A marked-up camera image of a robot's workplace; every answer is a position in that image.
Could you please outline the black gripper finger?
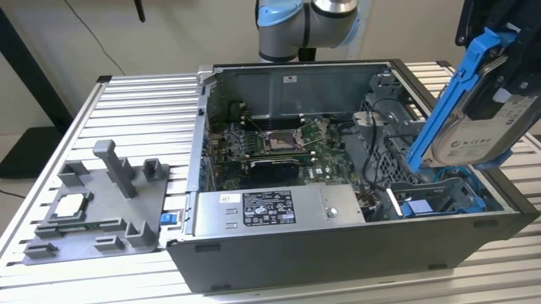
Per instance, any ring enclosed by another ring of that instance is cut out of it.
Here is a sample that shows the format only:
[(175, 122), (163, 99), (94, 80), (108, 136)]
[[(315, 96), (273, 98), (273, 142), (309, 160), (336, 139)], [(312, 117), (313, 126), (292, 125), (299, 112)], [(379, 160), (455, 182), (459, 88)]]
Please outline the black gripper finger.
[(511, 93), (502, 87), (483, 85), (474, 93), (466, 106), (466, 116), (470, 120), (490, 120), (495, 117)]

